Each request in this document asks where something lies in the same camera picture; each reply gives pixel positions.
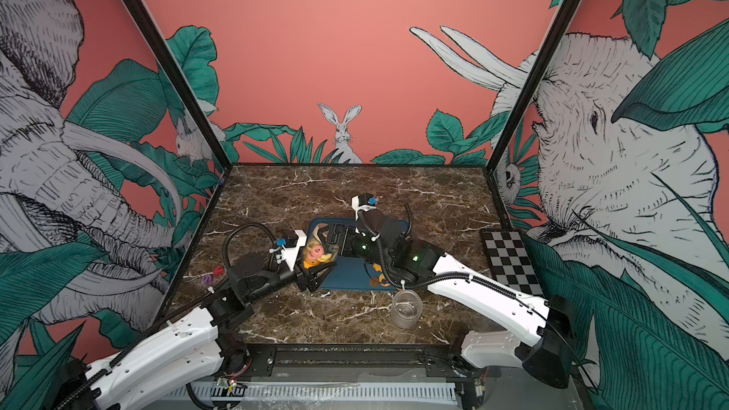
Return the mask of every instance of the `rabbit ear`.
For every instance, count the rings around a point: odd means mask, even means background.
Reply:
[[[319,103],[319,108],[321,108],[322,114],[327,121],[334,125],[339,125],[339,117],[332,108],[324,105],[323,103]]]
[[[358,114],[362,111],[362,107],[360,105],[354,105],[351,108],[347,110],[347,114],[344,114],[344,122],[348,123],[352,119],[356,118]]]
[[[177,130],[177,134],[182,136],[185,134],[185,123],[182,121],[182,118],[177,119],[177,125],[175,126],[175,129]]]

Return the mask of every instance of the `blue tray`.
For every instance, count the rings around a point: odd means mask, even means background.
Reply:
[[[340,223],[346,226],[355,226],[353,218],[347,217],[319,217],[309,223],[306,231],[307,241],[312,237],[314,228],[319,223]],[[397,221],[402,228],[402,232],[407,230],[406,221]],[[375,270],[374,265],[365,260],[355,257],[338,256],[335,260],[337,266],[329,273],[322,283],[322,289],[325,290],[360,290],[360,291],[396,291],[391,286],[383,287],[379,283],[381,272]]]

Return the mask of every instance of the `brown marble surface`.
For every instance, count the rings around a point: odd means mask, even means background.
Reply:
[[[221,264],[221,244],[236,226],[257,221],[274,233],[305,230],[315,217],[351,217],[349,200],[365,192],[378,196],[378,208],[396,218],[406,218],[402,202],[410,203],[417,237],[488,275],[478,230],[499,227],[499,220],[481,168],[237,166],[213,208],[172,309],[204,293],[199,276]],[[243,232],[231,243],[230,257],[234,263],[245,251],[269,246],[255,230]],[[392,292],[320,290],[312,295],[295,285],[258,302],[255,315],[239,329],[247,342],[290,344],[444,344],[470,329],[501,329],[458,302],[424,289],[417,293],[423,314],[410,330],[398,329],[390,320]]]

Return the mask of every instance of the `checkerboard calibration pattern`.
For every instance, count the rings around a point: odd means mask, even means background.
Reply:
[[[481,230],[481,241],[498,283],[534,296],[544,296],[519,232]]]

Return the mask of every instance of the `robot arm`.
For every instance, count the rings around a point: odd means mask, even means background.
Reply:
[[[392,218],[376,209],[376,204],[371,194],[352,198],[360,235],[353,250],[361,258],[379,264],[395,287],[426,286],[432,293],[458,301],[507,330],[471,331],[460,345],[460,359],[476,369],[521,365],[547,385],[567,387],[572,359],[569,342],[574,341],[567,300],[554,296],[546,301],[479,274],[439,247],[413,238],[409,207],[408,228],[402,233]]]
[[[507,330],[468,333],[455,345],[459,354],[451,358],[454,368],[480,374],[487,366],[521,366],[548,385],[567,387],[571,356],[566,339],[572,339],[567,301],[559,296],[546,301],[519,293],[479,274],[437,246],[414,239],[410,228],[402,233],[394,219],[380,213],[375,204],[376,198],[369,194],[352,199],[359,227],[359,242],[353,249],[360,258],[380,264],[396,287],[427,287]],[[305,242],[306,235],[300,230],[278,240],[278,247],[269,251],[278,265],[286,265],[279,266],[278,272],[267,269],[266,257],[245,255],[228,268],[224,284],[210,289],[200,306],[126,352],[116,367],[110,363],[117,355],[91,363],[81,382],[97,375],[101,378],[86,382],[86,400],[96,408],[136,410],[205,376],[221,377],[225,384],[235,386],[236,379],[246,376],[250,355],[230,330],[253,314],[257,299],[293,282],[302,291],[314,292],[335,265],[305,269],[299,257]],[[82,399],[81,394],[74,395]]]

